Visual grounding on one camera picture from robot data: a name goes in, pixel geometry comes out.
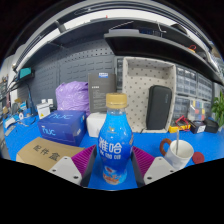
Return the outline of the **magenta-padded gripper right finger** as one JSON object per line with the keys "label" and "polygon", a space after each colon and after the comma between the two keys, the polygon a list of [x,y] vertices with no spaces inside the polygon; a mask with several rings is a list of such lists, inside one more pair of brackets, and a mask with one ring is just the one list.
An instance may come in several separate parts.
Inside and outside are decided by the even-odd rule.
{"label": "magenta-padded gripper right finger", "polygon": [[175,172],[163,157],[153,157],[137,147],[133,147],[131,161],[138,186],[148,185]]}

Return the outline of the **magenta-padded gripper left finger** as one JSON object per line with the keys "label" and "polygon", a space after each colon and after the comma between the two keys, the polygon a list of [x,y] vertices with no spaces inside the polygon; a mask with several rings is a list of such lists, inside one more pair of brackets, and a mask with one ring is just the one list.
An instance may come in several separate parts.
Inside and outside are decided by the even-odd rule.
{"label": "magenta-padded gripper left finger", "polygon": [[49,172],[76,185],[87,187],[97,156],[95,145],[88,147],[73,157],[64,156]]}

